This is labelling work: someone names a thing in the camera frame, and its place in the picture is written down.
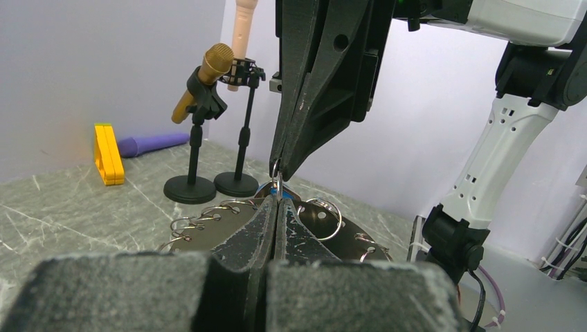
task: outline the black bracket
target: black bracket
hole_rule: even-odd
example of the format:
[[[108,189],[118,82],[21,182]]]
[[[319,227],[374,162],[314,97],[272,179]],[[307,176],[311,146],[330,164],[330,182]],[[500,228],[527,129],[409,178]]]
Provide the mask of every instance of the black bracket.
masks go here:
[[[509,43],[496,74],[498,98],[530,98],[565,111],[587,96],[587,15],[569,44],[556,48]]]
[[[489,230],[469,228],[469,222],[456,221],[435,206],[422,228],[422,236],[430,244],[426,260],[436,263],[458,284],[467,270],[476,270],[483,259],[483,242]]]
[[[204,120],[218,119],[228,105],[218,96],[216,92],[217,83],[205,85],[198,80],[198,71],[200,67],[188,78],[188,91],[198,101],[197,105],[188,107],[186,111],[193,114],[194,123],[203,122]]]
[[[219,81],[232,86],[248,86],[251,89],[259,87],[259,81],[265,81],[263,68],[257,67],[255,60],[235,59],[231,71],[222,76]]]

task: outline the white cable tie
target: white cable tie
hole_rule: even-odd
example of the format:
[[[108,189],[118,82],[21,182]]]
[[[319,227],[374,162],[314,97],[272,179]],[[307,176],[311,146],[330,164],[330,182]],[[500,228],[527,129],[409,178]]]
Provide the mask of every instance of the white cable tie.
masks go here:
[[[496,323],[497,328],[501,331],[501,324],[499,324],[499,319],[497,317],[493,317],[491,320],[493,320],[494,323]]]
[[[564,242],[562,242],[562,241],[561,241],[561,240],[560,240],[558,237],[555,237],[554,239],[555,239],[555,240],[557,240],[557,242],[558,242],[558,243],[559,243],[561,246],[563,246],[563,248],[567,248],[567,249],[569,249],[569,250],[571,250],[571,251],[579,251],[579,249],[576,249],[576,248],[571,248],[570,246],[567,246],[567,245],[566,245]]]
[[[410,245],[408,246],[408,248],[411,247],[411,246],[420,247],[420,248],[424,249],[426,252],[430,251],[430,248],[426,247],[425,245],[421,244],[420,242],[412,242],[412,243],[410,243]]]
[[[569,243],[570,247],[573,247],[575,245],[577,240],[579,240],[579,238],[581,238],[581,235],[583,235],[583,233],[585,233],[585,230],[587,230],[587,223],[585,224],[585,226],[583,226],[583,228],[581,229],[579,234],[577,234],[577,236]]]
[[[552,265],[552,264],[551,264],[551,263],[550,263],[550,262],[549,262],[549,261],[546,259],[546,257],[542,257],[542,258],[541,258],[541,260],[542,260],[543,262],[545,262],[545,263],[546,263],[546,265],[550,266],[551,268],[553,268],[553,269],[555,269],[555,270],[558,270],[558,269],[560,269],[560,267]]]

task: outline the blue object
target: blue object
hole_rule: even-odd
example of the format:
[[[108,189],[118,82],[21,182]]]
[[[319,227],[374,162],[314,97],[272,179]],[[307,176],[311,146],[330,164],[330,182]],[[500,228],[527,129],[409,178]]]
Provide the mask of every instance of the blue object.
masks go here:
[[[257,195],[257,193],[258,193],[258,192],[259,192],[261,189],[263,189],[263,187],[264,187],[264,186],[266,186],[266,185],[267,185],[267,183],[263,183],[263,184],[262,184],[262,185],[259,187],[259,189],[257,190],[257,192],[255,193],[255,195]],[[285,188],[287,188],[288,190],[290,190],[290,189],[289,189],[289,188],[288,188],[286,185],[283,185],[283,189],[284,189],[284,190],[283,190],[283,198],[284,198],[284,199],[295,199],[295,198],[294,198],[292,195],[290,195],[288,192],[286,192],[286,191],[285,191]],[[270,190],[269,192],[270,192],[272,195],[277,195],[277,189],[275,189],[275,188],[271,188],[271,190]]]
[[[138,157],[141,154],[186,144],[190,140],[187,133],[172,133],[170,135],[151,137],[129,137],[118,141],[118,151],[123,158]]]

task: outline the yellow block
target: yellow block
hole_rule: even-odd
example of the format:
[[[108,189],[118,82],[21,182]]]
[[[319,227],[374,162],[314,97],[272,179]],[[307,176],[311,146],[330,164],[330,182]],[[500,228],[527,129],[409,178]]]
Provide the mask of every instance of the yellow block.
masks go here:
[[[114,130],[109,123],[97,123],[94,142],[94,161],[105,185],[122,185],[125,182],[125,169],[120,159]]]

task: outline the purple microphone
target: purple microphone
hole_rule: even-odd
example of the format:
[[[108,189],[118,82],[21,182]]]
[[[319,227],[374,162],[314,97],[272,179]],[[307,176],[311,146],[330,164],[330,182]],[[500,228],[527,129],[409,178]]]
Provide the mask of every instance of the purple microphone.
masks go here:
[[[188,133],[172,133],[170,135],[152,137],[129,137],[118,141],[118,151],[123,158],[138,157],[146,152],[186,144],[190,140]]]

